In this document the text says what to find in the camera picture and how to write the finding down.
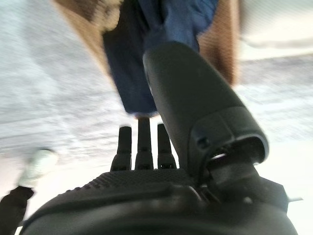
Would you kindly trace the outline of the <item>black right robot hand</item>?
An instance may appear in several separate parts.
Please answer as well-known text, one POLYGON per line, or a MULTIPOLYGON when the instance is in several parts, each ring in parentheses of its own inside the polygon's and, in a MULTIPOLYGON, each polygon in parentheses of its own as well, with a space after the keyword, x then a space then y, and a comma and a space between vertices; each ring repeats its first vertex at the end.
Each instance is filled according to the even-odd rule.
POLYGON ((120 129, 110 172, 41 206, 23 235, 294 235, 282 185, 259 176, 268 140, 221 75, 188 46, 148 50, 143 65, 163 123, 158 167, 149 121, 120 129))

